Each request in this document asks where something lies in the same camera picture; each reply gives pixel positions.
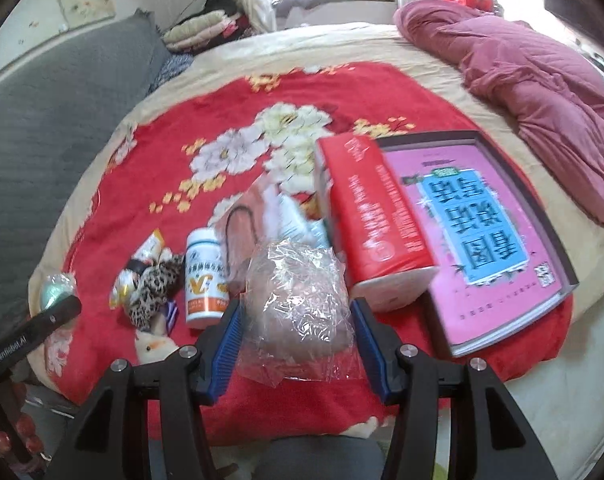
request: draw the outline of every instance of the silver bolt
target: silver bolt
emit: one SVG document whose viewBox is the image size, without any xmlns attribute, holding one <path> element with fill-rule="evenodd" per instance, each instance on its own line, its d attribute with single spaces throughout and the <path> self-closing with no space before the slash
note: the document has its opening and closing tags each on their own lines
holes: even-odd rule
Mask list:
<svg viewBox="0 0 604 480">
<path fill-rule="evenodd" d="M 470 368 L 473 370 L 477 370 L 478 372 L 482 372 L 486 369 L 486 361 L 481 357 L 473 357 L 470 360 Z"/>
<path fill-rule="evenodd" d="M 419 350 L 415 345 L 402 345 L 400 347 L 400 354 L 404 357 L 415 357 Z"/>
<path fill-rule="evenodd" d="M 121 372 L 128 366 L 126 359 L 115 359 L 114 362 L 111 363 L 111 370 L 114 372 Z"/>
<path fill-rule="evenodd" d="M 191 345 L 183 346 L 182 348 L 179 349 L 179 356 L 184 357 L 185 359 L 190 359 L 195 354 L 197 354 L 197 348 L 195 348 L 194 346 L 191 346 Z"/>
</svg>

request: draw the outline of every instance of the finger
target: finger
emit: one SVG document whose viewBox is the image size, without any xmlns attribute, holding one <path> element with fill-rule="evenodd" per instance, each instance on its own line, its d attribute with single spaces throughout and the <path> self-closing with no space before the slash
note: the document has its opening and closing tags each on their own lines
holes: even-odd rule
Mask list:
<svg viewBox="0 0 604 480">
<path fill-rule="evenodd" d="M 13 393 L 15 397 L 18 399 L 18 405 L 20 407 L 24 406 L 26 402 L 26 384 L 24 383 L 14 383 L 13 384 Z"/>
<path fill-rule="evenodd" d="M 20 415 L 20 418 L 15 425 L 15 429 L 22 439 L 28 438 L 35 435 L 35 422 L 33 422 L 30 415 L 23 413 Z"/>
<path fill-rule="evenodd" d="M 11 450 L 11 441 L 9 440 L 9 436 L 0 431 L 0 455 L 6 455 Z"/>
<path fill-rule="evenodd" d="M 42 444 L 42 441 L 40 440 L 40 438 L 38 436 L 30 436 L 29 438 L 26 439 L 26 442 L 24 443 L 24 445 L 26 446 L 26 449 L 29 450 L 29 453 L 31 453 L 32 455 L 41 453 L 44 451 L 44 444 Z"/>
</svg>

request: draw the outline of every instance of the pink folded garment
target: pink folded garment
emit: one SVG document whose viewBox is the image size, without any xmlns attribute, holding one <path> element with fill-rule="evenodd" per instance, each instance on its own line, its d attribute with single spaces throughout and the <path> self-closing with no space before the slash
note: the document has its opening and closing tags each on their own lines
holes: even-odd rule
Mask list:
<svg viewBox="0 0 604 480">
<path fill-rule="evenodd" d="M 473 94 L 506 107 L 519 136 L 604 224 L 604 80 L 577 52 L 518 23 L 445 0 L 395 13 L 411 43 L 457 64 Z"/>
</svg>

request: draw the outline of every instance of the book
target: book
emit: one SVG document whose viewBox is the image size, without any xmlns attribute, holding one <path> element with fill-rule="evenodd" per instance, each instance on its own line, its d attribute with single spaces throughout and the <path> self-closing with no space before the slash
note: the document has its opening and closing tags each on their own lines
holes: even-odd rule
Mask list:
<svg viewBox="0 0 604 480">
<path fill-rule="evenodd" d="M 378 142 L 439 266 L 429 295 L 452 356 L 519 332 L 578 285 L 543 208 L 481 133 Z"/>
</svg>

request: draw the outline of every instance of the white bottle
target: white bottle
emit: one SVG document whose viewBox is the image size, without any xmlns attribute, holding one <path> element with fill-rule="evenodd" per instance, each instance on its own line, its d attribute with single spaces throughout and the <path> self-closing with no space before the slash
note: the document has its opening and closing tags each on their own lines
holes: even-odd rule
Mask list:
<svg viewBox="0 0 604 480">
<path fill-rule="evenodd" d="M 189 328 L 204 330 L 217 324 L 228 306 L 226 269 L 214 229 L 196 229 L 186 245 L 186 323 Z"/>
</svg>

